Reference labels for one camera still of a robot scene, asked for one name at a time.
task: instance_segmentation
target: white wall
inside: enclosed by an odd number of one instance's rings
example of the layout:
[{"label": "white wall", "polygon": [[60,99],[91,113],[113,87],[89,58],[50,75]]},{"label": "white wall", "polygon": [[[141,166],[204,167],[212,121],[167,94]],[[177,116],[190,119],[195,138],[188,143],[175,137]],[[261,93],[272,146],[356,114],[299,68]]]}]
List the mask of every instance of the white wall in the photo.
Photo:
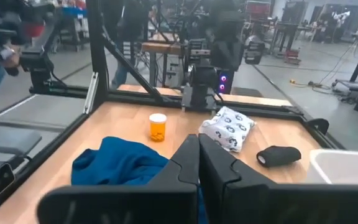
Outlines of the white wall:
[{"label": "white wall", "polygon": [[[283,8],[287,0],[276,0],[276,3],[273,8],[273,17],[277,16],[279,19],[283,16]],[[323,6],[324,4],[347,4],[347,5],[356,5],[358,6],[358,0],[305,0],[308,2],[308,7],[306,9],[305,18],[310,21],[311,15],[315,6]]]}]

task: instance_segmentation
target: pill bottle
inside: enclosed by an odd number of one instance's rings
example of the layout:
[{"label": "pill bottle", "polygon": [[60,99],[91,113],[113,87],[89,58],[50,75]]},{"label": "pill bottle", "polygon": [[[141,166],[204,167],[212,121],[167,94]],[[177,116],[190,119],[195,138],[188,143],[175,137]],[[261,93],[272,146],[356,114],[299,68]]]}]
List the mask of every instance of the pill bottle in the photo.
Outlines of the pill bottle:
[{"label": "pill bottle", "polygon": [[164,141],[165,139],[165,125],[167,123],[167,116],[160,113],[150,115],[150,139],[156,142]]}]

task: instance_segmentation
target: workbench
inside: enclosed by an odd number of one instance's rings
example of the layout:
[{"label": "workbench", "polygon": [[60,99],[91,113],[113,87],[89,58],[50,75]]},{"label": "workbench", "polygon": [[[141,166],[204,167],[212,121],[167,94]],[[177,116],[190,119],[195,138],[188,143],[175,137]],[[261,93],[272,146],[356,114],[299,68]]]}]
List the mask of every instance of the workbench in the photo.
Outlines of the workbench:
[{"label": "workbench", "polygon": [[[150,76],[149,83],[152,86],[157,86],[157,74],[158,67],[156,66],[157,54],[162,54],[163,56],[163,68],[162,68],[162,85],[165,85],[165,80],[167,78],[167,60],[168,54],[170,55],[182,55],[182,48],[177,40],[177,36],[174,37],[173,34],[164,33],[164,35],[168,38],[169,41],[174,42],[174,44],[169,43],[158,43],[158,42],[144,42],[142,43],[142,51],[148,52],[150,54]],[[165,41],[163,36],[158,33],[151,37],[151,40],[154,41]]]},{"label": "workbench", "polygon": [[[119,90],[145,92],[141,86],[121,85]],[[158,88],[163,95],[180,96],[172,89]],[[225,101],[290,106],[286,100],[223,95]],[[166,114],[167,129],[164,142],[149,139],[149,116]],[[141,142],[166,158],[171,158],[188,134],[197,134],[200,124],[210,119],[210,113],[184,112],[181,109],[127,103],[105,102],[0,206],[0,224],[37,223],[39,200],[49,191],[70,184],[71,165],[85,149],[98,149],[106,136],[116,136]],[[302,183],[309,166],[309,153],[321,146],[297,121],[251,117],[256,121],[241,153],[233,154],[256,171],[278,183]],[[266,169],[259,165],[256,154],[265,148],[293,146],[302,159],[292,165]]]}]

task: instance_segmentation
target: camera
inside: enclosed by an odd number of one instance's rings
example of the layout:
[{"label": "camera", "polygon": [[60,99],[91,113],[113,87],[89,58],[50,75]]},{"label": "camera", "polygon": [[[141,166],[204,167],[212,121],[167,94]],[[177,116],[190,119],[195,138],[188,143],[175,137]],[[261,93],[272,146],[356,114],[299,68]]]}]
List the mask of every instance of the camera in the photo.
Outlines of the camera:
[{"label": "camera", "polygon": [[[30,4],[25,0],[0,0],[0,61],[11,57],[15,51],[12,45],[29,45],[32,38],[39,36],[44,29],[48,12],[53,12],[53,4]],[[17,69],[8,70],[10,75]]]}]

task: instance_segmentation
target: metal frame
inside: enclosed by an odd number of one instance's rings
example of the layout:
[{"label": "metal frame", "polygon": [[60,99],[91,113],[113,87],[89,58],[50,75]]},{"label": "metal frame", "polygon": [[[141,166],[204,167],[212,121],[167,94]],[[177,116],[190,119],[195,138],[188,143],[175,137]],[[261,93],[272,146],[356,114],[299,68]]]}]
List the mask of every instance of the metal frame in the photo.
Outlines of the metal frame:
[{"label": "metal frame", "polygon": [[[9,189],[7,189],[0,197],[0,205],[8,199],[82,124],[88,117],[96,111],[106,101],[132,103],[138,105],[150,105],[167,108],[182,108],[180,96],[162,96],[133,68],[133,66],[126,60],[118,51],[114,51],[115,45],[103,35],[102,18],[99,7],[100,0],[87,1],[86,6],[88,10],[88,24],[89,24],[89,38],[91,45],[91,58],[93,66],[93,74],[97,74],[97,81],[91,82],[89,96],[93,100],[87,101],[91,106],[91,110],[86,110],[74,122],[69,125],[59,136],[48,144],[42,151],[40,151],[18,174],[16,182],[14,182]],[[109,49],[111,53],[118,59],[120,63],[125,65],[130,73],[138,80],[138,82],[147,90],[148,93],[138,93],[130,91],[108,91],[108,73],[106,54],[104,48]],[[87,98],[88,88],[78,86],[51,86],[49,89],[30,89],[31,93],[52,96],[65,96],[74,98]],[[238,103],[225,101],[218,103],[218,109],[222,106],[228,106],[240,113],[248,116],[258,116],[263,118],[285,119],[299,122],[307,132],[316,140],[316,142],[323,148],[344,149],[343,146],[333,139],[326,131],[328,122],[323,119],[310,120],[302,111],[293,106],[270,106],[259,105],[253,103]],[[326,122],[325,127],[318,125],[320,121]]]}]

